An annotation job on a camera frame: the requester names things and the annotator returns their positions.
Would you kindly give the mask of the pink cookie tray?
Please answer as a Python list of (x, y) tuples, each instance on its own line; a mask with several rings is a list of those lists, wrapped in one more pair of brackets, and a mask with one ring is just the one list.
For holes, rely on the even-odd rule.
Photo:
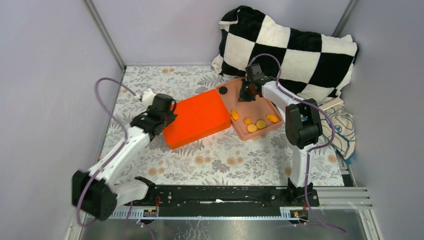
[[(224, 82), (215, 88), (218, 91), (220, 87), (227, 87), (228, 91), (226, 94), (222, 95), (219, 91), (218, 93), (227, 111), (231, 112), (232, 110), (237, 110), (239, 114), (238, 120), (231, 120), (231, 125), (238, 137), (242, 141), (248, 141), (282, 127), (284, 124), (283, 117), (271, 101), (257, 96), (255, 101), (238, 102), (242, 80), (243, 78), (241, 77), (235, 78), (228, 82)], [(266, 119), (267, 114), (276, 115), (278, 117), (278, 122), (272, 123), (268, 121)], [(246, 117), (250, 117), (253, 124), (255, 124), (258, 120), (264, 120), (266, 122), (266, 127), (264, 129), (259, 129), (256, 132), (249, 133), (247, 131), (247, 125), (243, 123), (243, 119)]]

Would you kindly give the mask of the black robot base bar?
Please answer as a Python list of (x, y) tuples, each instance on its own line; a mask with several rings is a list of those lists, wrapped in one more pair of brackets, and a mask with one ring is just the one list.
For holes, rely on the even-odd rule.
[(134, 206), (159, 217), (278, 217), (281, 208), (320, 205), (315, 189), (304, 194), (285, 186), (156, 185)]

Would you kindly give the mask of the cream blue printed cloth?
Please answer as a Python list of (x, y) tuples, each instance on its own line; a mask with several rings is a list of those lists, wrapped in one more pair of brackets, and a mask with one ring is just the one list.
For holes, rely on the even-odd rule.
[(332, 145), (345, 163), (350, 165), (356, 146), (353, 115), (346, 111), (344, 101), (339, 97), (326, 102), (320, 108), (326, 112), (334, 126), (335, 136)]

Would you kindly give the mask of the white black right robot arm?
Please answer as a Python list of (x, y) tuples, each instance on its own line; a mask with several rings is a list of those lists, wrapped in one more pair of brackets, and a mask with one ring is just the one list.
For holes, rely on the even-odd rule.
[(252, 102), (256, 97), (271, 101), (283, 110), (285, 135), (292, 145), (292, 173), (287, 191), (287, 201), (293, 206), (301, 205), (307, 194), (304, 187), (311, 187), (310, 150), (317, 145), (323, 134), (320, 108), (313, 99), (301, 98), (284, 88), (275, 77), (266, 76), (259, 64), (245, 68), (246, 77), (239, 93), (240, 102)]

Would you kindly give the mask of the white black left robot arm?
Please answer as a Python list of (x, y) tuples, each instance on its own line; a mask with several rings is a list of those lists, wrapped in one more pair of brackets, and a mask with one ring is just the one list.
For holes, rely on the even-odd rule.
[(142, 149), (177, 117), (176, 100), (170, 95), (146, 90), (141, 102), (146, 111), (137, 115), (124, 130), (115, 147), (87, 171), (76, 171), (71, 178), (71, 203), (95, 220), (107, 220), (117, 207), (139, 201), (148, 206), (155, 200), (155, 184), (144, 177), (116, 183), (122, 170)]

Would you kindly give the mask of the round yellow biscuit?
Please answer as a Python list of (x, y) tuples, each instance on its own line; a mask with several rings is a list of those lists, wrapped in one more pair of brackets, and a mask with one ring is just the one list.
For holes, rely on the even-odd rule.
[(258, 130), (258, 127), (255, 124), (248, 124), (246, 129), (249, 133), (254, 133)]
[(258, 130), (264, 129), (267, 127), (267, 124), (264, 120), (260, 119), (255, 123)]

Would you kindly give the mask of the black sandwich cookie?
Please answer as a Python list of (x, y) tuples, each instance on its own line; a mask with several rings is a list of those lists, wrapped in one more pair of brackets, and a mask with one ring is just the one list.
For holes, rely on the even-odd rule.
[(222, 87), (220, 87), (220, 88), (218, 89), (218, 92), (219, 92), (221, 95), (225, 95), (225, 94), (228, 92), (228, 88), (227, 88), (227, 87), (225, 87), (225, 86), (222, 86)]

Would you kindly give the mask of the swirl butter cookie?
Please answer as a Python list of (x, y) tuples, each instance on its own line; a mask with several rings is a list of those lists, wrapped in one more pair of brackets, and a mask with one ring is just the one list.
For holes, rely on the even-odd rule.
[(245, 125), (250, 125), (250, 124), (252, 124), (252, 119), (251, 119), (250, 117), (245, 117), (245, 118), (243, 119), (243, 123), (244, 123)]

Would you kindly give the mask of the floral tablecloth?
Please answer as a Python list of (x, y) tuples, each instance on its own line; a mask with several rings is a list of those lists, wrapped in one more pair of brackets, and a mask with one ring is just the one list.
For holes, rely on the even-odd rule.
[[(144, 110), (131, 91), (150, 88), (182, 101), (222, 82), (210, 66), (130, 66), (114, 114), (127, 124)], [(291, 173), (292, 149), (284, 128), (248, 141), (228, 128), (174, 150), (158, 136), (135, 155), (116, 181), (144, 177), (164, 185), (285, 186)]]

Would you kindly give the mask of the orange fish-shaped cookie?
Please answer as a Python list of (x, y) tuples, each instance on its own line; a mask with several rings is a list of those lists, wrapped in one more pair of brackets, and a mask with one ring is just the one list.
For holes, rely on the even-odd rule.
[(232, 119), (234, 120), (234, 121), (237, 121), (238, 119), (239, 119), (239, 114), (238, 114), (238, 112), (237, 112), (237, 110), (235, 110), (235, 109), (233, 109), (231, 112), (230, 112), (230, 115), (231, 115), (231, 117), (232, 117)]
[(271, 123), (277, 123), (279, 121), (278, 117), (274, 114), (267, 114), (266, 119)]

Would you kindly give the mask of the black white checkered pillow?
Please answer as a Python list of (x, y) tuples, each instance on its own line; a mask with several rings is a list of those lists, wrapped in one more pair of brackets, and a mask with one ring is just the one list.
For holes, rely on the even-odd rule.
[(221, 42), (211, 65), (222, 76), (243, 77), (253, 62), (287, 90), (318, 103), (338, 97), (351, 81), (359, 48), (350, 35), (285, 27), (246, 5), (227, 12), (218, 25)]

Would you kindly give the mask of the orange box lid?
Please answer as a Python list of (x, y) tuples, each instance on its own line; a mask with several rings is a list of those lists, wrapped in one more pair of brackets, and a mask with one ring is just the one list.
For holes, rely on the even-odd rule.
[(172, 150), (223, 131), (232, 122), (215, 89), (178, 102), (174, 113), (177, 115), (175, 121), (162, 131)]

